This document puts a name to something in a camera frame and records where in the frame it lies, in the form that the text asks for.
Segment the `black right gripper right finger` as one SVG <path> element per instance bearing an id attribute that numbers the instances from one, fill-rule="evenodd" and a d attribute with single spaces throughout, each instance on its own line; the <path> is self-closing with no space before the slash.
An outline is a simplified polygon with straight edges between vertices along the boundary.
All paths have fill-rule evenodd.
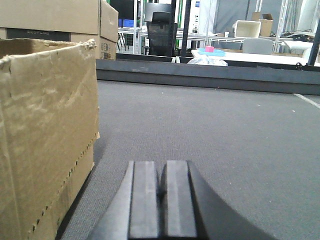
<path id="1" fill-rule="evenodd" d="M 190 161 L 167 161 L 161 188 L 164 240 L 274 239 L 226 203 Z"/>

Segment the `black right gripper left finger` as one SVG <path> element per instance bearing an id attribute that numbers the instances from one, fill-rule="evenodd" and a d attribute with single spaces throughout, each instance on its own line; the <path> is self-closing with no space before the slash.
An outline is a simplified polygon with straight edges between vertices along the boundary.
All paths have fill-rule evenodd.
<path id="1" fill-rule="evenodd" d="M 114 198 L 89 240 L 155 240 L 159 237 L 158 180 L 153 161 L 130 161 Z"/>

